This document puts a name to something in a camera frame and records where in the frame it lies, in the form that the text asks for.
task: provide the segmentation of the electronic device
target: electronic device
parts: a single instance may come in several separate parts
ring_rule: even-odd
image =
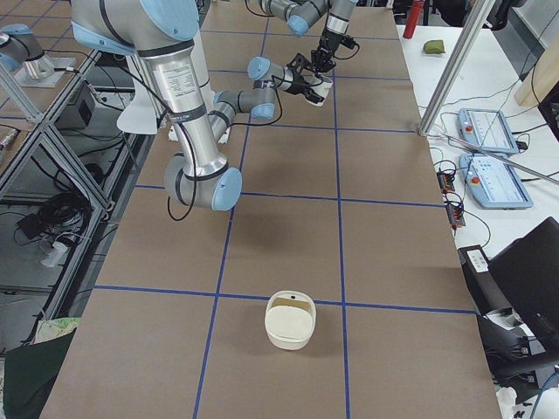
[[[462,175],[482,208],[525,209],[534,205],[513,167],[481,154],[461,155]]]
[[[495,153],[520,153],[503,112],[460,109],[458,120],[462,137],[470,144]]]
[[[93,115],[95,103],[85,83],[70,98],[68,105],[54,123],[58,129],[85,128]]]
[[[559,223],[546,218],[491,260],[489,272],[546,350],[559,350]]]

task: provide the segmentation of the connector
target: connector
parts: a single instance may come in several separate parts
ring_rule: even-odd
[[[454,192],[454,176],[450,173],[443,172],[439,170],[437,172],[438,186],[440,187],[441,194],[447,194],[448,192]]]
[[[460,209],[452,205],[452,203],[445,203],[446,215],[448,216],[448,221],[451,224],[453,230],[459,229],[460,227],[466,226],[466,221],[464,221],[463,212]]]

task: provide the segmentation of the metal frame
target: metal frame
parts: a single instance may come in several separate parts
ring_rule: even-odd
[[[472,13],[466,21],[460,38],[454,50],[452,50],[448,64],[438,81],[435,92],[431,96],[429,105],[425,109],[424,117],[418,127],[419,135],[427,136],[431,131],[435,119],[437,119],[438,113],[445,103],[446,97],[452,89],[454,80],[458,77],[460,68],[462,68],[464,61],[466,61],[466,57],[472,49],[473,43],[477,39],[494,4],[495,0],[478,0],[473,6]]]

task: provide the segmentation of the power adapter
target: power adapter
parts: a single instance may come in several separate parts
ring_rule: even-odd
[[[43,232],[43,224],[39,216],[35,213],[22,218],[17,222],[17,227],[25,234],[27,238],[32,240]]]

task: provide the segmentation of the black cloth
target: black cloth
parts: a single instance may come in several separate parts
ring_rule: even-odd
[[[6,419],[38,419],[75,331],[6,353],[3,410]]]

